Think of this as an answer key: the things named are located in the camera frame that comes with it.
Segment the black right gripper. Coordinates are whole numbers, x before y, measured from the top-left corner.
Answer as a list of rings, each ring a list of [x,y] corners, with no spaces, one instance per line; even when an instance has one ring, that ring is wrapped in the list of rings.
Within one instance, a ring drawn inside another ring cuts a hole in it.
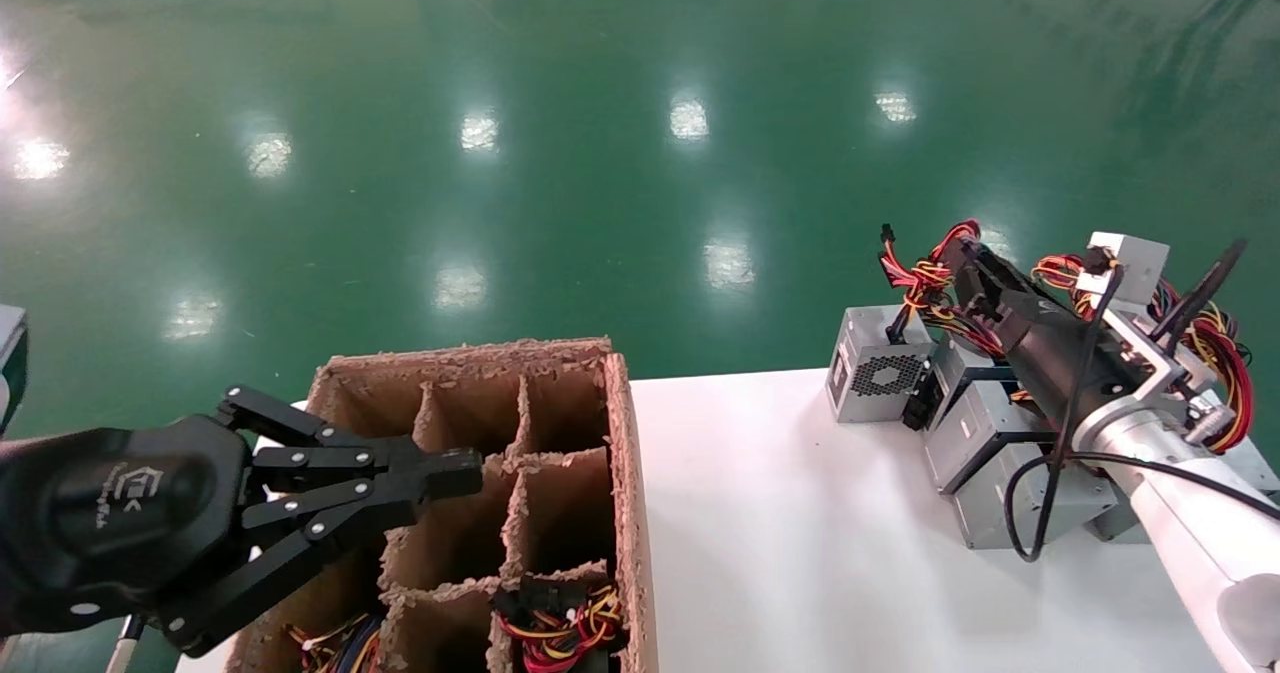
[[[1140,386],[1140,371],[1107,331],[1091,336],[1079,319],[987,244],[965,237],[945,244],[951,289],[965,319],[989,328],[1018,383],[1059,432]]]

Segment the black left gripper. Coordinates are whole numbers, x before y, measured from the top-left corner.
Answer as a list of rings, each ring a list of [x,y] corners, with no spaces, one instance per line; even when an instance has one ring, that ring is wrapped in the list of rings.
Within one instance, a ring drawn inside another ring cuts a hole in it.
[[[189,415],[151,430],[4,441],[3,633],[156,610],[230,534],[250,461],[241,431],[264,441],[250,480],[293,494],[264,505],[285,532],[159,608],[164,636],[184,654],[210,653],[348,551],[413,523],[428,499],[483,487],[474,448],[362,438],[250,386],[225,392],[218,421]]]

